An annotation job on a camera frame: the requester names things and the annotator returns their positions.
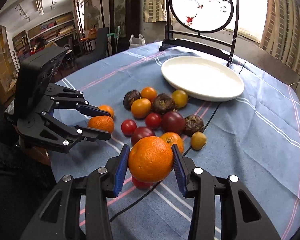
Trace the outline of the small orange fruit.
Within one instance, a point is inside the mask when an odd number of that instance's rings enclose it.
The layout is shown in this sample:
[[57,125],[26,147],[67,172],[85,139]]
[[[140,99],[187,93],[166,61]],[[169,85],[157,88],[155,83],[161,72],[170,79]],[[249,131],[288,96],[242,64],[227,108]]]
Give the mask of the small orange fruit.
[[110,106],[108,106],[108,105],[101,105],[101,106],[99,106],[98,108],[101,109],[101,110],[103,110],[103,111],[108,112],[108,113],[110,114],[110,117],[111,117],[112,119],[114,119],[115,113],[114,113],[114,110],[113,110],[112,107],[110,107]]

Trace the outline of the large orange mandarin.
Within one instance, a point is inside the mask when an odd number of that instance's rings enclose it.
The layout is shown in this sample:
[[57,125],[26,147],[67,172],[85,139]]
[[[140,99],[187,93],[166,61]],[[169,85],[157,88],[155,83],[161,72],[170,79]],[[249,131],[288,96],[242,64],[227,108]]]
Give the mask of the large orange mandarin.
[[138,181],[159,182],[170,174],[172,166],[172,149],[160,137],[144,137],[130,150],[128,168]]

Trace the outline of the small red cherry tomato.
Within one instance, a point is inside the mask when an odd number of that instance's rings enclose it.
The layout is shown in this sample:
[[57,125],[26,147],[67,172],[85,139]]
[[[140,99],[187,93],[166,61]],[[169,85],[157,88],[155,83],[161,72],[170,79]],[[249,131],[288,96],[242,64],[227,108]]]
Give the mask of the small red cherry tomato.
[[131,137],[137,129],[137,124],[132,119],[126,119],[121,124],[121,131],[126,137]]

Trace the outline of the dark brown passion fruit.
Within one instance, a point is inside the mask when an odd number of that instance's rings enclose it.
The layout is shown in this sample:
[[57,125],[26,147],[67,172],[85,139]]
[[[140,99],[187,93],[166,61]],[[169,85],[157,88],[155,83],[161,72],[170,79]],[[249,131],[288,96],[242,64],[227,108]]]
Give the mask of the dark brown passion fruit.
[[128,93],[125,94],[125,97],[123,98],[123,106],[126,110],[131,109],[131,106],[134,101],[141,98],[141,94],[137,90],[131,90]]

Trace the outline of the dark red plum tomato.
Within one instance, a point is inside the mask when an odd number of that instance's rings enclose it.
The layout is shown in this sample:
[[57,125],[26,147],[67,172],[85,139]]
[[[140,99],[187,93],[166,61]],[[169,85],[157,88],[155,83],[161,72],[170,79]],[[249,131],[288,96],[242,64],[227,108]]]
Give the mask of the dark red plum tomato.
[[138,127],[131,136],[131,144],[134,146],[140,139],[152,136],[155,136],[155,133],[150,128]]

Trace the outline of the small orange tomato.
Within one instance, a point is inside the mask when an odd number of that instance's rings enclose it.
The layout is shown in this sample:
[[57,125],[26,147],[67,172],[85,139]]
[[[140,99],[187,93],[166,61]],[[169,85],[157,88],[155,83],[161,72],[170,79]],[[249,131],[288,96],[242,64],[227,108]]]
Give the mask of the small orange tomato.
[[152,87],[145,87],[141,91],[141,97],[148,99],[150,102],[157,97],[157,91]]

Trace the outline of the brown wrinkled passion fruit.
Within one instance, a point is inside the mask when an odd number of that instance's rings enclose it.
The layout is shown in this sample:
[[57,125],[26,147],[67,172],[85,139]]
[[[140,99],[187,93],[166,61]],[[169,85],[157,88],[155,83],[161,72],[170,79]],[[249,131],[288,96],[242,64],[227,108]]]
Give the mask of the brown wrinkled passion fruit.
[[166,93],[161,93],[152,102],[152,111],[157,114],[165,114],[174,110],[174,99]]

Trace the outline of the white plastic bag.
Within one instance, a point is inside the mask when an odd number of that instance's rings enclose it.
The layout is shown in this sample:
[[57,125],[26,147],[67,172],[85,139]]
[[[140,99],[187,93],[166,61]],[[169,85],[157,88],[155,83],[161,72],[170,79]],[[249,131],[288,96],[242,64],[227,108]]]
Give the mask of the white plastic bag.
[[129,48],[138,48],[140,46],[144,46],[146,44],[145,38],[139,34],[138,37],[135,37],[134,35],[131,35],[129,39]]

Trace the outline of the dark purple plum tomato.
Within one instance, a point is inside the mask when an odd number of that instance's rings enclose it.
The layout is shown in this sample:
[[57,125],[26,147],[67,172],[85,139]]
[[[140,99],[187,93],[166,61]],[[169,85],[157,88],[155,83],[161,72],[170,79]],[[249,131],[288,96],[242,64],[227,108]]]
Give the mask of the dark purple plum tomato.
[[185,128],[184,118],[177,112],[167,112],[162,116],[161,129],[166,132],[181,134]]

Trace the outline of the blue striped tablecloth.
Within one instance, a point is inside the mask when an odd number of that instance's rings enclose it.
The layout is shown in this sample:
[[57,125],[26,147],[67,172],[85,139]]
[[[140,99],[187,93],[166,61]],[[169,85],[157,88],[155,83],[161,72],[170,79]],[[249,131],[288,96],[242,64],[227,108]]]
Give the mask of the blue striped tablecloth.
[[[127,50],[61,79],[62,86],[82,91],[91,105],[112,107],[115,130],[108,141],[82,141],[67,154],[49,152],[56,179],[86,176],[118,155],[130,143],[121,132],[122,122],[132,117],[123,106],[125,94],[145,87],[171,93],[162,64],[197,55],[180,47],[159,48],[160,43],[152,43]],[[183,137],[185,152],[214,176],[238,176],[281,238],[290,239],[300,226],[300,102],[292,88],[239,57],[232,69],[244,81],[241,96],[224,103],[190,99],[180,111],[200,116],[207,137],[200,151]],[[173,173],[150,193],[127,177],[120,195],[108,204],[115,239],[187,239],[193,200],[181,195]]]

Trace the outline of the small yellow fruit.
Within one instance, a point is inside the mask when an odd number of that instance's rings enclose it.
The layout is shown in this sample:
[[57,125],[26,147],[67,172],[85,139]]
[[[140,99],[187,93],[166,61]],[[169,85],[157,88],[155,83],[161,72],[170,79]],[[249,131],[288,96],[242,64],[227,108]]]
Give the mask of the small yellow fruit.
[[191,137],[191,147],[194,150],[201,150],[207,142],[207,137],[202,132],[196,132]]

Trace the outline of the yellow green tomato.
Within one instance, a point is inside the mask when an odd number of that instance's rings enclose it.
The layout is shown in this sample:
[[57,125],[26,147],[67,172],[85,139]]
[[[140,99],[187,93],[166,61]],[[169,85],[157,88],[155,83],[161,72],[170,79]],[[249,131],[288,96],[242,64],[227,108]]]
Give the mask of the yellow green tomato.
[[183,90],[175,90],[172,93],[172,99],[176,108],[183,108],[187,105],[188,95]]

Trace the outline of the standing fan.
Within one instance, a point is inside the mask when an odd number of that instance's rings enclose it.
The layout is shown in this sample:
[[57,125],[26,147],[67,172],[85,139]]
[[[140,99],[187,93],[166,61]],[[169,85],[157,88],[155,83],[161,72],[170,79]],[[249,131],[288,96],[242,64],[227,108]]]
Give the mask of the standing fan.
[[84,23],[85,29],[98,29],[99,28],[99,20],[101,17],[101,12],[99,9],[93,5],[89,5],[84,7]]

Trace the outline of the brown passion fruit right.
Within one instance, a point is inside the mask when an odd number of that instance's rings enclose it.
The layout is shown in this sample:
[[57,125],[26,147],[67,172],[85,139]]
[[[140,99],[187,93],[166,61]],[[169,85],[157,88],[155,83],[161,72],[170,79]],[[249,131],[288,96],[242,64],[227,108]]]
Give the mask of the brown passion fruit right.
[[196,132],[203,132],[204,122],[197,115],[189,115],[185,119],[184,134],[191,137]]

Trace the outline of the white ceramic plate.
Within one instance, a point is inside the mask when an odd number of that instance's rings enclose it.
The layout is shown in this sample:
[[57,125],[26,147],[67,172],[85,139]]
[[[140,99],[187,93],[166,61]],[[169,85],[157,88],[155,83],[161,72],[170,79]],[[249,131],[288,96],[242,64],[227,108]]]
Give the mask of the white ceramic plate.
[[211,102],[225,102],[244,92],[244,82],[232,69],[198,56],[178,56],[161,66],[165,80],[189,96]]

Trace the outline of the left checked curtain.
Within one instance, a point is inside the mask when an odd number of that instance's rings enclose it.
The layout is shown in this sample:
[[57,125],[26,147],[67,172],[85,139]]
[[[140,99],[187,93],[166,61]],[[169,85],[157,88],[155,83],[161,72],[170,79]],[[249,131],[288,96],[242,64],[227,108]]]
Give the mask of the left checked curtain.
[[166,0],[144,0],[143,21],[147,23],[166,22]]

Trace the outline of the checked curtain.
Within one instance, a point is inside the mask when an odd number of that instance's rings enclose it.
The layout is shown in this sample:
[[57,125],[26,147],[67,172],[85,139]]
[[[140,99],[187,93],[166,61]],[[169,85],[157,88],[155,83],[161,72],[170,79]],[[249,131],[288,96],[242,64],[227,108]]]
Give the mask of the checked curtain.
[[260,47],[300,75],[300,6],[296,0],[267,0]]
[[143,21],[147,23],[166,22],[166,0],[144,0]]

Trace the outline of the round bird painting screen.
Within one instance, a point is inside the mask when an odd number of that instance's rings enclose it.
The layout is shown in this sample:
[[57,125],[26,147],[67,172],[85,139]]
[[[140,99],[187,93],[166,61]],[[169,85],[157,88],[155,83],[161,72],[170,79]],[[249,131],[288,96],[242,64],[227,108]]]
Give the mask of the round bird painting screen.
[[184,47],[232,65],[240,0],[166,0],[165,36],[160,51]]

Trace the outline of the right checked curtain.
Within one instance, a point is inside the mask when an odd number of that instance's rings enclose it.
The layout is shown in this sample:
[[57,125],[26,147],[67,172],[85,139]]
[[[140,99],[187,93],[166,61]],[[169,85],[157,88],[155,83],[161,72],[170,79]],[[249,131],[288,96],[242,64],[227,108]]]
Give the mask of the right checked curtain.
[[300,6],[296,0],[267,0],[260,47],[300,75]]

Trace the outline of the window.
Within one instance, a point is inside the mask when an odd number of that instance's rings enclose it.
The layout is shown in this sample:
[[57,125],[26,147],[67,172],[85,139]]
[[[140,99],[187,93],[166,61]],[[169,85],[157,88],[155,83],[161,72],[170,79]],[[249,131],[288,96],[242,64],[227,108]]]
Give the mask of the window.
[[268,0],[239,0],[238,33],[261,42],[266,22]]

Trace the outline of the dark framed wall painting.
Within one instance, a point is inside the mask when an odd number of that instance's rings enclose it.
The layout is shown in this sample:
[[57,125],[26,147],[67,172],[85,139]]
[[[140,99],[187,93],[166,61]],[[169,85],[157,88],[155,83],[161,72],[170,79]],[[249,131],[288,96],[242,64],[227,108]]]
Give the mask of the dark framed wall painting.
[[118,53],[129,49],[130,38],[140,33],[140,0],[109,0],[111,49]]

